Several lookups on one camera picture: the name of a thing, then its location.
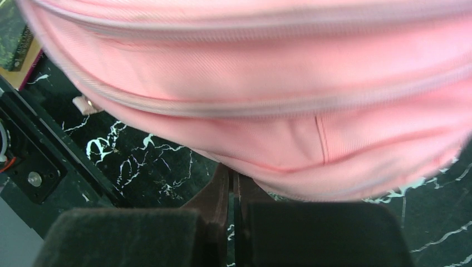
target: black foam pad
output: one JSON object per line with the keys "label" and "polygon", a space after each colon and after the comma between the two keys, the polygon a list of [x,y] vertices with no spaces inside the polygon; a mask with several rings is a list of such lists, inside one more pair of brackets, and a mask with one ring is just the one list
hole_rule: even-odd
{"label": "black foam pad", "polygon": [[77,209],[51,227],[34,267],[199,266],[203,238],[195,210]]}
{"label": "black foam pad", "polygon": [[249,205],[251,266],[412,267],[395,218],[366,203]]}

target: black marble surface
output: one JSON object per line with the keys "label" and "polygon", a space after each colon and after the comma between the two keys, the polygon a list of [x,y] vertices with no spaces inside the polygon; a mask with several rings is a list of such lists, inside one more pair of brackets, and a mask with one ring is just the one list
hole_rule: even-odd
{"label": "black marble surface", "polygon": [[[136,207],[178,207],[203,188],[216,167],[105,112],[81,116],[71,102],[80,94],[46,57],[25,90]],[[387,206],[397,217],[416,266],[472,266],[472,146],[463,148],[453,163],[432,179],[418,177],[418,182],[386,196],[364,200]],[[88,202],[82,198],[68,202],[67,209]],[[231,216],[228,242],[228,266],[234,266]]]}

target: book cover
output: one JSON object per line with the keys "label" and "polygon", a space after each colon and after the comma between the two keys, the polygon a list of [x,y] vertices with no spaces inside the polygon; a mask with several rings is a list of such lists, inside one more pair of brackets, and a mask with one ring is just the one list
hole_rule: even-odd
{"label": "book cover", "polygon": [[0,0],[0,67],[19,71],[33,41],[14,0]]}
{"label": "book cover", "polygon": [[13,88],[21,90],[25,86],[40,57],[41,45],[34,39],[28,49],[22,68],[19,71],[6,71],[0,68],[0,75],[5,78]]}

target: zipper seam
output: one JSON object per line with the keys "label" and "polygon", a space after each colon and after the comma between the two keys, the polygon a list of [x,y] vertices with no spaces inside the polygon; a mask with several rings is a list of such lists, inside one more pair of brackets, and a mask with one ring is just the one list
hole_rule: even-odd
{"label": "zipper seam", "polygon": [[[289,19],[286,19],[286,21],[283,21],[283,19],[280,18],[271,18],[270,22],[268,23],[261,23],[260,21],[257,21],[261,20],[260,18],[258,18],[255,22],[252,23],[244,24],[241,22],[233,22],[232,25],[227,25],[225,23],[222,23],[221,21],[219,23],[217,23],[218,21],[211,21],[213,25],[210,25],[211,23],[202,24],[200,21],[194,21],[194,24],[157,24],[156,22],[127,22],[119,21],[118,19],[103,19],[98,17],[91,17],[66,10],[62,6],[54,6],[53,4],[46,1],[27,1],[31,1],[36,6],[48,10],[49,12],[54,13],[57,16],[60,16],[69,21],[73,21],[75,23],[81,24],[86,27],[88,26],[90,28],[95,27],[95,30],[97,32],[103,31],[104,28],[107,27],[114,28],[118,31],[128,31],[128,33],[130,34],[136,34],[136,31],[153,31],[152,35],[157,39],[182,40],[186,38],[191,38],[193,39],[192,41],[205,41],[205,37],[193,35],[205,33],[205,31],[207,31],[207,33],[209,34],[222,34],[221,31],[231,31],[231,34],[242,34],[243,31],[246,31],[246,33],[249,33],[248,36],[250,38],[257,38],[258,36],[260,37],[260,35],[262,34],[255,34],[255,30],[261,29],[265,31],[270,31],[270,35],[275,34],[280,30],[291,29],[292,34],[297,36],[300,34],[300,32],[302,32],[303,27],[311,25],[312,27],[308,29],[308,31],[314,33],[318,32],[318,34],[329,34],[333,33],[334,31],[344,33],[356,27],[362,27],[363,29],[382,27],[379,22],[382,22],[384,25],[405,24],[411,21],[425,21],[429,19],[450,17],[452,15],[460,16],[464,14],[469,14],[472,11],[472,1],[470,0],[463,0],[459,4],[444,4],[443,1],[435,1],[433,4],[418,4],[414,2],[413,4],[409,3],[409,5],[411,5],[410,8],[403,7],[398,3],[377,3],[370,5],[365,4],[359,7],[345,6],[312,9],[306,8],[305,10],[300,9],[300,13],[298,14],[298,16],[297,13],[292,10],[289,10],[287,11]],[[368,15],[369,13],[373,15],[371,15],[370,18],[366,18],[366,15]],[[231,41],[235,39],[235,37],[229,37],[228,35],[229,34],[226,34],[223,38],[228,38]],[[212,41],[217,38],[213,37],[208,39]]]}
{"label": "zipper seam", "polygon": [[[22,2],[29,2],[29,0],[19,0],[20,4],[26,4]],[[39,21],[39,28],[43,32],[47,30],[42,26],[41,20],[36,17],[35,14],[30,14]],[[200,117],[200,118],[243,118],[243,117],[274,117],[274,116],[294,116],[296,114],[314,112],[327,112],[331,110],[338,110],[356,106],[366,106],[375,103],[390,102],[398,98],[412,96],[418,93],[432,91],[441,86],[450,85],[455,82],[465,80],[472,76],[472,52],[465,54],[463,57],[466,58],[465,65],[457,67],[455,69],[441,71],[440,74],[435,74],[422,78],[420,81],[413,80],[403,83],[396,83],[394,85],[382,86],[381,88],[372,88],[366,90],[366,92],[352,94],[344,97],[344,102],[339,103],[338,100],[334,101],[333,97],[329,96],[312,96],[312,97],[297,97],[281,100],[270,100],[270,101],[258,101],[258,102],[245,102],[245,103],[185,103],[168,100],[158,100],[154,98],[148,98],[144,96],[132,95],[130,93],[121,91],[119,88],[114,88],[107,85],[105,82],[90,77],[89,73],[86,73],[79,66],[75,66],[72,60],[67,56],[60,47],[54,44],[53,38],[49,39],[49,48],[55,50],[57,60],[61,61],[61,66],[71,72],[75,77],[79,79],[84,85],[89,86],[91,90],[103,97],[107,97],[117,103],[124,106],[135,108],[137,110],[157,113],[167,116],[178,116],[178,117]]]}
{"label": "zipper seam", "polygon": [[316,115],[314,119],[316,121],[316,126],[318,129],[319,139],[321,143],[321,149],[323,152],[323,165],[326,165],[330,161],[330,153],[328,150],[328,141],[326,139],[325,126],[323,123],[323,119],[320,115]]}

